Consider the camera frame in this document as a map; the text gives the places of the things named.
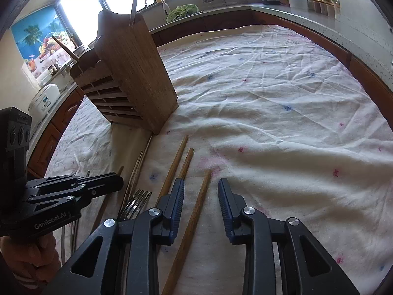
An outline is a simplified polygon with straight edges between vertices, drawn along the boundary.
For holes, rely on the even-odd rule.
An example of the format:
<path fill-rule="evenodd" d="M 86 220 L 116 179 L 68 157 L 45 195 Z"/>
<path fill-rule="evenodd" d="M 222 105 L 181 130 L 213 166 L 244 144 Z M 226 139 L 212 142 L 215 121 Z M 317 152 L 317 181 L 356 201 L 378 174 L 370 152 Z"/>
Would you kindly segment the person's left hand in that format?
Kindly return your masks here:
<path fill-rule="evenodd" d="M 38 290 L 39 283 L 50 282 L 61 268 L 52 232 L 40 237 L 36 244 L 1 237 L 1 252 L 18 283 L 28 291 Z"/>

